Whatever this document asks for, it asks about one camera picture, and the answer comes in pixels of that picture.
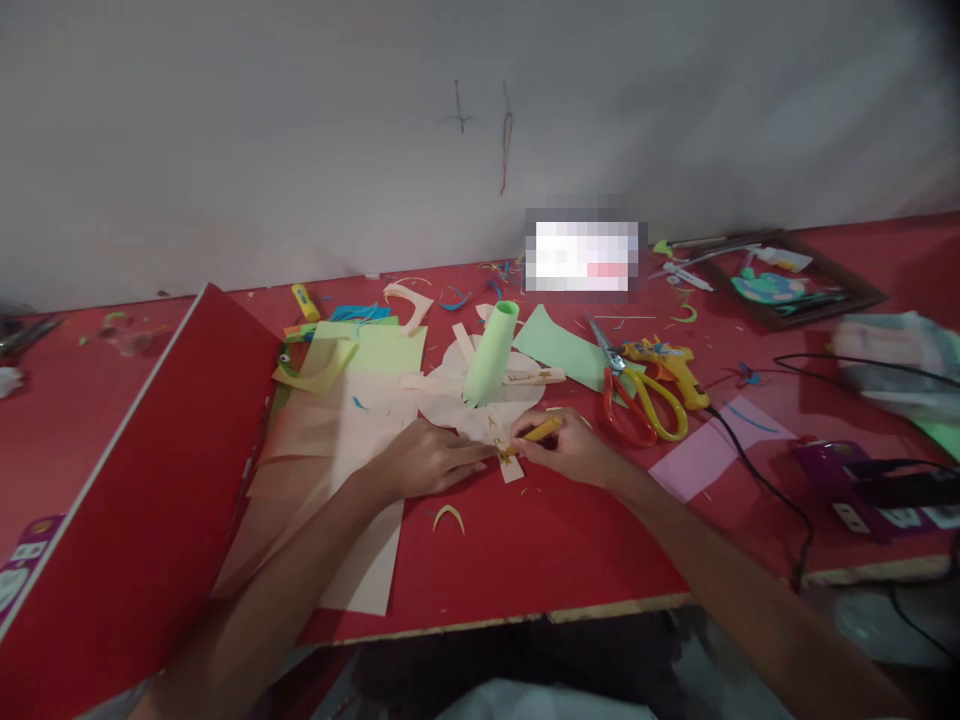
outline pen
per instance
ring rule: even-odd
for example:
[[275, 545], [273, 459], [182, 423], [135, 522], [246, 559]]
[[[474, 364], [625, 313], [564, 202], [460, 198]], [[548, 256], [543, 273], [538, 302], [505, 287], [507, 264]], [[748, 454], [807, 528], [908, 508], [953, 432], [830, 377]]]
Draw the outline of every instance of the pen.
[[[553, 433], [559, 430], [562, 426], [563, 426], [563, 418], [560, 417], [559, 415], [554, 415], [549, 420], [541, 423], [540, 425], [535, 427], [533, 430], [528, 432], [526, 435], [524, 435], [523, 439], [529, 440], [530, 442], [539, 442], [540, 440], [543, 440], [550, 433]], [[506, 450], [503, 451], [503, 455], [504, 457], [506, 457], [509, 455], [516, 455], [518, 452], [520, 451], [517, 450], [517, 448], [515, 448], [513, 445], [511, 445], [510, 447], [508, 447]]]

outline green paper tube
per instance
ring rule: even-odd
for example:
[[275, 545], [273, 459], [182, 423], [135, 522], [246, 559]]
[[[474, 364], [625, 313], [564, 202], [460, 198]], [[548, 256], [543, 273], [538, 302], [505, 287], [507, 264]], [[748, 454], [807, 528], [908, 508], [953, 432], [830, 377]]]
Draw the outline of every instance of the green paper tube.
[[481, 407], [500, 397], [519, 314], [520, 307], [515, 302], [502, 301], [487, 318], [480, 347], [463, 382], [463, 399], [471, 407]]

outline clothing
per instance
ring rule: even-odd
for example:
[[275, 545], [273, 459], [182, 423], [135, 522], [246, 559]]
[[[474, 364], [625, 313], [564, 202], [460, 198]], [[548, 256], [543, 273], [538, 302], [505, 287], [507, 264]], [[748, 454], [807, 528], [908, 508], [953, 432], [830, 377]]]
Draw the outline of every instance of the clothing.
[[491, 680], [451, 705], [437, 720], [657, 720], [649, 708], [564, 687]]

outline pink paper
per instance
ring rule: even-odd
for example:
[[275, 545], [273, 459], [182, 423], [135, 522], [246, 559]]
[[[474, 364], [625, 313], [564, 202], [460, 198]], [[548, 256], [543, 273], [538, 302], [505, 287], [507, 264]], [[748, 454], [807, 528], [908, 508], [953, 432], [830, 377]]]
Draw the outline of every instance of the pink paper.
[[[756, 425], [738, 417], [731, 407]], [[720, 414], [730, 424], [745, 451], [764, 440], [796, 439], [796, 435], [743, 397], [728, 403]], [[719, 420], [713, 418], [650, 468], [650, 474], [677, 500], [688, 503], [715, 483], [737, 457], [737, 449], [727, 431]]]

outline yellow-handled scissors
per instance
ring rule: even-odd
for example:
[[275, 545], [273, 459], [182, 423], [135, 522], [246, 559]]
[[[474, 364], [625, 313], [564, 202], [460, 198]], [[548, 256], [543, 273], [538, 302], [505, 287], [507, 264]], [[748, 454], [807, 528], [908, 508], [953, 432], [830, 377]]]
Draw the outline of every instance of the yellow-handled scissors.
[[[587, 315], [587, 322], [590, 323], [590, 328], [597, 338], [597, 345], [600, 346], [604, 356], [607, 358], [607, 367], [603, 371], [603, 410], [614, 432], [625, 442], [638, 447], [650, 447], [657, 442], [658, 437], [667, 442], [683, 440], [683, 438], [687, 436], [689, 422], [687, 420], [687, 412], [683, 409], [680, 401], [677, 400], [673, 393], [653, 378], [647, 377], [645, 374], [638, 373], [633, 368], [628, 367], [624, 359], [620, 357], [614, 349], [613, 344], [607, 339], [606, 334], [600, 329], [597, 321], [589, 314]], [[637, 403], [634, 402], [630, 393], [623, 387], [620, 376], [624, 374], [630, 378], [636, 387], [637, 397], [640, 398], [640, 405], [643, 407], [642, 410], [637, 406]], [[650, 401], [650, 393], [647, 392], [647, 388], [659, 393], [673, 409], [674, 414], [677, 416], [676, 432], [669, 432], [663, 426], [663, 423], [660, 422], [657, 410]], [[614, 415], [614, 391], [620, 395], [623, 402], [626, 403], [627, 408], [636, 418], [639, 428], [638, 434], [628, 432], [617, 420], [616, 415]]]

